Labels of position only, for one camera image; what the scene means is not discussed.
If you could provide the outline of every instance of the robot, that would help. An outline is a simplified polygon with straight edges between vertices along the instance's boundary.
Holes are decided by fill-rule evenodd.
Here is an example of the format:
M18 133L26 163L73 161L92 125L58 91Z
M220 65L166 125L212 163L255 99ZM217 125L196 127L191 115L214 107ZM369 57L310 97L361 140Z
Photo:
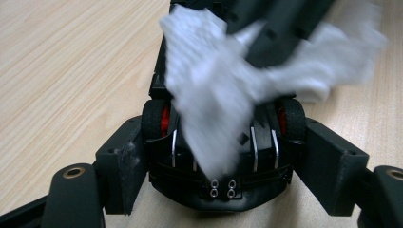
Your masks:
M292 55L333 2L172 0L171 9L176 4L208 8L228 23L227 34L266 19L245 60L254 67L271 67ZM147 173L154 188L184 206L242 212L279 195L295 171L330 216L350 216L357 204L362 209L358 226L403 227L403 197L398 194L403 192L403 170L368 170L368 154L306 118L293 94L257 106L238 138L236 171L207 179L164 86L165 51L163 39L149 89L152 100L145 103L142 116L126 121L98 150L95 163L60 170L47 197L5 214L0 226L104 227L103 208L107 214L131 214Z

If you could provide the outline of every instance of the white cloth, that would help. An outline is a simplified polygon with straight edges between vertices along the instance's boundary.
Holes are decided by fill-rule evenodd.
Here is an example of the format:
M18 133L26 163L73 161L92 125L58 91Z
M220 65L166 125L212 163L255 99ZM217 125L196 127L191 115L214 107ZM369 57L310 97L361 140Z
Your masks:
M285 64L257 69L244 56L260 22L226 36L225 22L207 9L177 6L165 16L165 85L207 178L219 178L237 164L237 137L256 104L292 92L302 101L321 101L333 86L371 78L376 55L386 44L377 31L379 20L379 7L354 0L333 25L321 23Z

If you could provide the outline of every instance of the black tire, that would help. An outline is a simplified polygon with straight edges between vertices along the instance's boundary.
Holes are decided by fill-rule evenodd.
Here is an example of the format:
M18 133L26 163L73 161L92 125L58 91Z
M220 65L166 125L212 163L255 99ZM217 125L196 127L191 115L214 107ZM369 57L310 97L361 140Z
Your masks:
M161 119L163 109L167 106L165 100L149 100L144 104L142 114L142 136L145 141L156 140L163 136Z
M276 102L276 112L281 135L291 141L303 141L306 121L301 103L291 98L280 99Z

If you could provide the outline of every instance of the wooden table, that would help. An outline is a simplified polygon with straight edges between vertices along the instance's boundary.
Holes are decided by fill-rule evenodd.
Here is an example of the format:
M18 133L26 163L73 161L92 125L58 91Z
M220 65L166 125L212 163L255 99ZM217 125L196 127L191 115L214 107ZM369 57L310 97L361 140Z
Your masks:
M4 0L0 3L0 214L48 193L52 175L94 153L140 115L168 12L161 0ZM402 167L403 1L383 6L382 52L366 85L343 86L307 116L371 155ZM327 216L297 175L278 198L237 214L202 214L144 182L131 217L108 227L356 227Z

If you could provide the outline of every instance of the wheel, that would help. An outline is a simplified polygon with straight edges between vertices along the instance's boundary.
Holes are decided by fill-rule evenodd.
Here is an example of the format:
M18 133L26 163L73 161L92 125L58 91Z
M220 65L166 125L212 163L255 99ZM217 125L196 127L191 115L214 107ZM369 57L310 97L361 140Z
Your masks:
M284 98L276 102L276 112L281 135L292 141L305 139L305 112L301 103L295 99Z
M165 100L149 100L145 103L142 114L142 135L144 140L156 140L166 136L169 111L169 102Z

